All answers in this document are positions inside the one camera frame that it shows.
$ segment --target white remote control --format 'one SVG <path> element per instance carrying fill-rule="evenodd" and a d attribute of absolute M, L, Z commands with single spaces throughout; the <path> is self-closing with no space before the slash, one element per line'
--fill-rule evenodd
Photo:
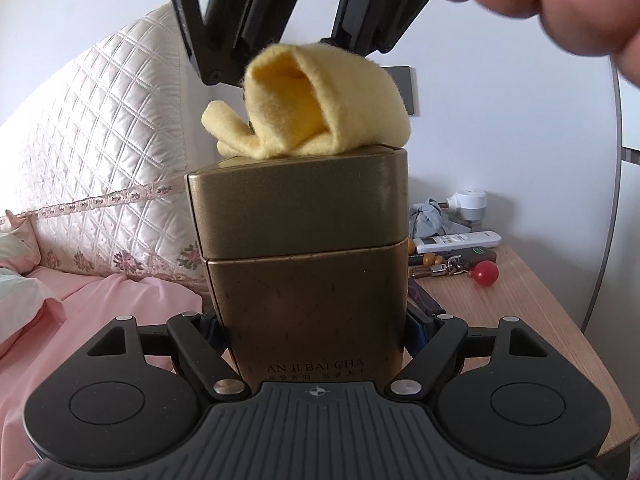
<path fill-rule="evenodd" d="M 500 244 L 502 237 L 493 231 L 478 231 L 459 235 L 432 236 L 429 238 L 414 238 L 415 251 L 423 253 L 441 253 L 467 247 L 495 247 Z"/>

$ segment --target ribbed black surface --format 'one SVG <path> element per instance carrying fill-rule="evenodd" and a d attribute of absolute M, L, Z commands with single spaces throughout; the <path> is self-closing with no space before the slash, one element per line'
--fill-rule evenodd
<path fill-rule="evenodd" d="M 502 480 L 601 477 L 498 471 L 453 449 L 416 404 L 381 397 L 371 383 L 267 383 L 249 400 L 220 404 L 180 449 L 120 472 L 43 463 L 30 480 Z"/>

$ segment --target triangular cutout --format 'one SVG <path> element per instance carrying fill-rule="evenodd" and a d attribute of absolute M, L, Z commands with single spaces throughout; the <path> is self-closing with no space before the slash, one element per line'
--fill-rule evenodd
<path fill-rule="evenodd" d="M 546 357 L 546 352 L 524 330 L 511 330 L 509 354 L 524 357 Z"/>
<path fill-rule="evenodd" d="M 87 353 L 91 357 L 100 355 L 122 355 L 127 352 L 124 329 L 117 326 L 109 330 Z"/>

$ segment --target pink bed sheet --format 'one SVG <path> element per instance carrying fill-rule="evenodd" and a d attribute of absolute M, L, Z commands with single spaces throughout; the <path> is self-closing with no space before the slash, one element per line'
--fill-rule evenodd
<path fill-rule="evenodd" d="M 122 274 L 95 278 L 43 267 L 30 277 L 58 295 L 66 321 L 60 325 L 44 310 L 0 359 L 0 480 L 21 478 L 37 462 L 22 424 L 30 393 L 105 324 L 121 314 L 135 316 L 138 324 L 160 324 L 185 310 L 202 311 L 200 296 L 157 278 L 134 282 Z M 171 369 L 169 358 L 148 360 Z"/>

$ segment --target silver screw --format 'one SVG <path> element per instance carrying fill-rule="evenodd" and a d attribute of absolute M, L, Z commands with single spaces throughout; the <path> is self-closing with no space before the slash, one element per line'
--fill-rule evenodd
<path fill-rule="evenodd" d="M 244 392 L 244 383 L 238 379 L 220 379 L 213 385 L 213 391 L 219 395 L 236 395 Z"/>
<path fill-rule="evenodd" d="M 413 379 L 398 379 L 391 383 L 389 389 L 396 395 L 415 395 L 420 393 L 422 385 Z"/>

